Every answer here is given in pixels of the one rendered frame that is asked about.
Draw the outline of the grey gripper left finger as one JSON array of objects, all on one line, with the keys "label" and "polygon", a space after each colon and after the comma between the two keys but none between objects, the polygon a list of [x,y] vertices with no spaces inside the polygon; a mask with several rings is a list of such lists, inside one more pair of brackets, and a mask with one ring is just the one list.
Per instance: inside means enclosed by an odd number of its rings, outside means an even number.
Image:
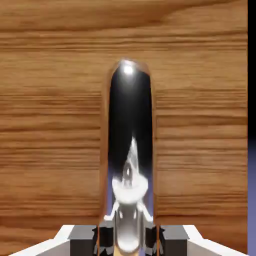
[{"label": "grey gripper left finger", "polygon": [[96,225],[63,225],[54,238],[9,256],[97,256]]}]

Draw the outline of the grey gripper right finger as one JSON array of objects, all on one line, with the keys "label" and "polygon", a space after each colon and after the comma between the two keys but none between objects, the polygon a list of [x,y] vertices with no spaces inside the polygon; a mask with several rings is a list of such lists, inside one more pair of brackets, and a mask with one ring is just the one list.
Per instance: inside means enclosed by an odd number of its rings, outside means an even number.
[{"label": "grey gripper right finger", "polygon": [[248,256],[202,237],[195,225],[161,225],[159,256]]}]

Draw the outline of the shiny curved metal handle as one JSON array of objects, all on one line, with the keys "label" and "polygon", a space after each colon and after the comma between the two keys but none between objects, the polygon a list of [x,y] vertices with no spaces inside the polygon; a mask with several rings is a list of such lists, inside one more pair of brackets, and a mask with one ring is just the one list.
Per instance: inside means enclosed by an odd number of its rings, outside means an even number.
[{"label": "shiny curved metal handle", "polygon": [[148,67],[120,60],[103,87],[98,256],[156,256],[153,87]]}]

